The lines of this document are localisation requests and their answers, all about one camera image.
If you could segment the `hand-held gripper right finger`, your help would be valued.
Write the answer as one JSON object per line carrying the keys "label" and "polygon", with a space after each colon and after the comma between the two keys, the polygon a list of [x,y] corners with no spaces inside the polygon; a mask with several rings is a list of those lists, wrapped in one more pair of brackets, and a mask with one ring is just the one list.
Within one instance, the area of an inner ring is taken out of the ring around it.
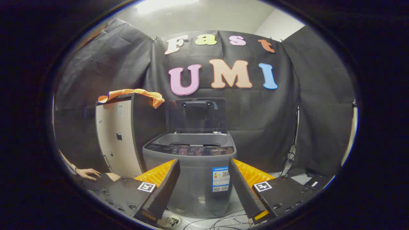
{"label": "hand-held gripper right finger", "polygon": [[254,224],[291,215],[308,204],[318,189],[288,176],[274,177],[237,159],[230,158],[230,180]]}

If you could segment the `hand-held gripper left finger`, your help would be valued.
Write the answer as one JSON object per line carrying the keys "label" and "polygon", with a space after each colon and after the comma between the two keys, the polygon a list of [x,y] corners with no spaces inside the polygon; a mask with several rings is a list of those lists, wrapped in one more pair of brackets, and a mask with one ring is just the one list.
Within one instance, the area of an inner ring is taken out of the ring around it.
{"label": "hand-held gripper left finger", "polygon": [[136,178],[123,176],[87,191],[116,212],[155,224],[167,208],[179,175],[180,162],[172,159]]}

